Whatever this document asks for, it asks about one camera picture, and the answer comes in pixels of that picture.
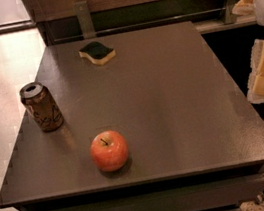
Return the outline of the red apple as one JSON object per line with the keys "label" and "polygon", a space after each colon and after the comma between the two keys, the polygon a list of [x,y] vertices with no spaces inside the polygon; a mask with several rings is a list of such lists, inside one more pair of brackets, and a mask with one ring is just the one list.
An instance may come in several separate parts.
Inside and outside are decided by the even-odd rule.
{"label": "red apple", "polygon": [[117,131],[105,131],[98,134],[90,144],[91,158],[98,169],[115,172],[125,165],[128,159],[128,143]]}

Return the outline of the green and yellow sponge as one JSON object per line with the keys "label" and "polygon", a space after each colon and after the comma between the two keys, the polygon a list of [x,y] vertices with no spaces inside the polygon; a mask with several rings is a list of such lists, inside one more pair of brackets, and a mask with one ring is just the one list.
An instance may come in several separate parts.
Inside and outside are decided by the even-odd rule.
{"label": "green and yellow sponge", "polygon": [[116,52],[113,48],[106,47],[101,42],[92,41],[80,49],[79,55],[81,58],[89,60],[92,64],[100,66],[105,65],[115,57]]}

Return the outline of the grey table cabinet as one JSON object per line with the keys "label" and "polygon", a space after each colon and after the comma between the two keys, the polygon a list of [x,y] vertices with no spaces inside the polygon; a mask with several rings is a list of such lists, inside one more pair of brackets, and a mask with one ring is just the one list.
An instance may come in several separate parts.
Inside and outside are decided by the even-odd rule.
{"label": "grey table cabinet", "polygon": [[[38,80],[63,125],[24,119],[0,192],[20,211],[239,211],[264,187],[264,121],[191,23],[104,39],[104,66],[80,44],[46,48]],[[90,144],[117,131],[128,159],[98,169]]]}

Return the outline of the brown soda can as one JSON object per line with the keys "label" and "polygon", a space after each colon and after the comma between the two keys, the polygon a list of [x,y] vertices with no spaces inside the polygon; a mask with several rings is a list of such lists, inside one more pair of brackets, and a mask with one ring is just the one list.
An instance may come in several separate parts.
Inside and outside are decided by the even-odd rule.
{"label": "brown soda can", "polygon": [[20,101],[44,132],[54,131],[64,123],[63,114],[48,88],[39,82],[22,87]]}

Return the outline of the wooden wall shelf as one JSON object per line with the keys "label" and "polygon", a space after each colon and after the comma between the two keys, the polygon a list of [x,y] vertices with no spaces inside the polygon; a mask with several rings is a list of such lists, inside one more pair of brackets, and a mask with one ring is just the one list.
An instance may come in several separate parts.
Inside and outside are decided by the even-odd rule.
{"label": "wooden wall shelf", "polygon": [[30,19],[48,45],[83,38],[74,3],[86,1],[96,38],[165,24],[193,22],[206,33],[251,25],[255,17],[237,17],[226,25],[222,18],[224,0],[22,0]]}

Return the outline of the left metal shelf bracket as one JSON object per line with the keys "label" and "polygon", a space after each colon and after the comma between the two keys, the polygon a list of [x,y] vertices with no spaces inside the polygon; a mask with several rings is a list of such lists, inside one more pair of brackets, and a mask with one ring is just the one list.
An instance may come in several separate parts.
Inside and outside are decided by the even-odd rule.
{"label": "left metal shelf bracket", "polygon": [[79,27],[81,27],[81,32],[83,38],[92,39],[96,38],[96,31],[94,29],[93,20],[88,8],[88,3],[86,1],[79,1],[74,3],[75,15],[79,21]]}

